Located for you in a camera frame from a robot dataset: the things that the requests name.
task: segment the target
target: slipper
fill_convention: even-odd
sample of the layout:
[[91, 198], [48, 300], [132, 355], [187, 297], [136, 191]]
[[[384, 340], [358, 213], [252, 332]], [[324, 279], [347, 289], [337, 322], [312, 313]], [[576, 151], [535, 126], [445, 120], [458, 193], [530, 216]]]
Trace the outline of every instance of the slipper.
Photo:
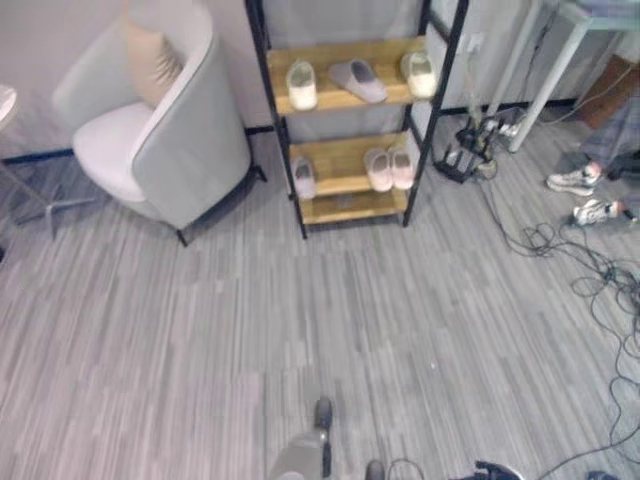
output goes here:
[[405, 54], [400, 61], [400, 70], [409, 85], [411, 95], [414, 97], [431, 98], [436, 93], [438, 82], [426, 53]]
[[329, 77], [333, 83], [367, 103], [380, 103], [387, 99], [384, 83], [364, 60], [354, 58], [350, 62], [331, 65]]
[[295, 110], [313, 110], [318, 104], [316, 93], [316, 73], [313, 65], [304, 60], [296, 60], [287, 72], [289, 101]]
[[316, 196], [316, 179], [308, 158], [298, 157], [293, 161], [293, 185], [298, 197], [303, 200], [311, 200]]
[[389, 154], [381, 148], [372, 148], [364, 155], [364, 165], [367, 169], [371, 188], [376, 192], [388, 192], [393, 188], [391, 163]]
[[399, 190], [409, 190], [413, 186], [413, 180], [416, 176], [409, 154], [404, 148], [391, 147], [389, 157], [391, 158], [393, 186]]

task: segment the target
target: black metal shelf frame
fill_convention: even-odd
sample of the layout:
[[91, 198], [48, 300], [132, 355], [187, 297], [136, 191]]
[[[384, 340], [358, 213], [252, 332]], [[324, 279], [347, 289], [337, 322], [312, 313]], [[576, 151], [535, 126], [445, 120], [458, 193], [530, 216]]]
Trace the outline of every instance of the black metal shelf frame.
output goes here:
[[[289, 184], [289, 199], [294, 204], [296, 218], [302, 238], [307, 238], [307, 229], [302, 219], [302, 211], [300, 209], [300, 202], [296, 194], [296, 190], [293, 183], [293, 172], [291, 171], [291, 163], [289, 159], [289, 133], [287, 129], [287, 122], [284, 116], [280, 116], [276, 108], [276, 101], [273, 95], [273, 88], [271, 85], [271, 78], [269, 77], [269, 66], [267, 64], [267, 52], [271, 48], [271, 42], [269, 40], [269, 32], [266, 27], [264, 10], [262, 7], [262, 0], [245, 0], [245, 7], [247, 15], [249, 17], [249, 25], [251, 27], [251, 34], [253, 36], [253, 43], [258, 57], [258, 64], [260, 66], [260, 74], [262, 76], [262, 82], [264, 84], [265, 93], [267, 95], [267, 101], [269, 103], [269, 109], [271, 111], [271, 118], [273, 121], [274, 130], [278, 136], [278, 144], [282, 154], [282, 160], [284, 162], [284, 169]], [[460, 35], [462, 34], [462, 28], [467, 16], [467, 10], [469, 9], [469, 0], [458, 0], [456, 6], [456, 13], [453, 19], [453, 25], [448, 28], [442, 19], [431, 9], [431, 0], [423, 0], [422, 8], [420, 11], [420, 19], [418, 24], [417, 35], [425, 35], [427, 27], [431, 24], [440, 38], [447, 44], [447, 51], [444, 57], [442, 65], [442, 71], [438, 83], [438, 89], [431, 100], [431, 114], [429, 116], [429, 123], [424, 137], [420, 135], [418, 126], [412, 115], [413, 104], [410, 103], [404, 107], [404, 116], [402, 122], [402, 131], [407, 129], [411, 130], [413, 138], [416, 144], [420, 147], [420, 157], [418, 159], [418, 166], [416, 169], [416, 177], [413, 187], [409, 191], [409, 201], [407, 209], [404, 213], [402, 221], [403, 226], [409, 225], [411, 219], [411, 213], [416, 201], [418, 188], [420, 187], [420, 180], [424, 173], [424, 168], [431, 152], [431, 144], [433, 135], [435, 133], [436, 124], [441, 116], [442, 102], [444, 100], [445, 93], [447, 92], [447, 85], [449, 83], [449, 76], [451, 74], [451, 68], [455, 60], [456, 51], [458, 49], [458, 43], [460, 42]]]

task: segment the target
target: table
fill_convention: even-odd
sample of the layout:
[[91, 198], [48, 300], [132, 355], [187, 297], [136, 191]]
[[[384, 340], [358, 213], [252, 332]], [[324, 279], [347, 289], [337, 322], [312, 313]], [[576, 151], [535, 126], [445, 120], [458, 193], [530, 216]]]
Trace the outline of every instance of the table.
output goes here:
[[[18, 111], [18, 92], [9, 86], [0, 84], [0, 131], [6, 127]], [[37, 201], [43, 208], [41, 215], [32, 216], [29, 220], [40, 216], [45, 217], [51, 237], [55, 239], [55, 228], [53, 225], [53, 213], [56, 210], [84, 205], [94, 202], [94, 198], [78, 200], [49, 200], [40, 192], [34, 190], [29, 184], [24, 182], [0, 159], [0, 173], [11, 179], [21, 190], [24, 190], [33, 200]]]
[[558, 14], [573, 23], [573, 28], [564, 46], [560, 49], [558, 57], [545, 78], [542, 87], [538, 91], [533, 103], [520, 124], [520, 129], [509, 144], [509, 151], [516, 152], [522, 145], [533, 124], [549, 100], [560, 77], [566, 70], [571, 58], [578, 49], [582, 39], [589, 30], [630, 31], [640, 29], [640, 2], [637, 0], [533, 0], [531, 8], [525, 18], [516, 40], [511, 57], [505, 68], [505, 73], [498, 84], [488, 110], [489, 115], [494, 115], [498, 110], [502, 98], [507, 90], [518, 61], [531, 35], [535, 21], [540, 13], [543, 2], [558, 8]]

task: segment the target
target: beige pillow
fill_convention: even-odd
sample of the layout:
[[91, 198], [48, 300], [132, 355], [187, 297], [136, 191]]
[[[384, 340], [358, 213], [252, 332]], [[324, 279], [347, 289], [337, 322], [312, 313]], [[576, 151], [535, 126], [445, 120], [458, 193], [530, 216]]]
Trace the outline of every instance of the beige pillow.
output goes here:
[[154, 32], [125, 16], [129, 68], [136, 92], [155, 108], [182, 71], [176, 52], [161, 32]]

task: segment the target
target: shoe rack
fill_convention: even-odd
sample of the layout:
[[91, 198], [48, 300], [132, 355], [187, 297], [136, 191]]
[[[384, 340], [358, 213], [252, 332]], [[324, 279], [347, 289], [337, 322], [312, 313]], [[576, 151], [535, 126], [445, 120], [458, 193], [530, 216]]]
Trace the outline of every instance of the shoe rack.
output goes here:
[[[447, 90], [469, 0], [458, 0], [453, 24], [450, 27], [432, 11], [431, 0], [423, 0], [421, 11], [417, 12], [416, 35], [413, 37], [286, 50], [271, 48], [262, 0], [245, 0], [245, 5], [273, 127], [278, 136], [284, 161], [289, 184], [289, 199], [294, 206], [302, 237], [307, 238], [309, 225], [384, 215], [403, 215], [402, 223], [406, 227], [411, 219], [420, 180], [431, 150], [436, 123], [441, 115], [442, 101]], [[447, 44], [447, 51], [440, 69], [438, 88], [430, 100], [431, 116], [427, 129], [424, 135], [421, 135], [412, 116], [412, 106], [416, 100], [412, 97], [400, 72], [400, 60], [406, 53], [418, 52], [425, 48], [426, 32], [429, 26], [434, 28]], [[330, 65], [353, 58], [366, 60], [385, 84], [387, 99], [383, 105], [405, 106], [400, 131], [396, 134], [380, 136], [291, 144], [286, 123], [288, 115], [313, 115], [313, 112], [318, 111], [371, 106], [341, 89], [329, 79], [327, 70]], [[318, 104], [310, 112], [297, 112], [289, 101], [286, 75], [291, 64], [298, 59], [310, 62], [316, 74]], [[391, 146], [403, 146], [407, 135], [413, 135], [420, 148], [413, 187], [407, 191], [395, 188], [384, 193], [373, 191], [363, 162], [364, 153], [374, 147], [387, 149]], [[294, 188], [291, 161], [300, 155], [309, 158], [313, 166], [317, 196], [312, 200], [299, 199]]]

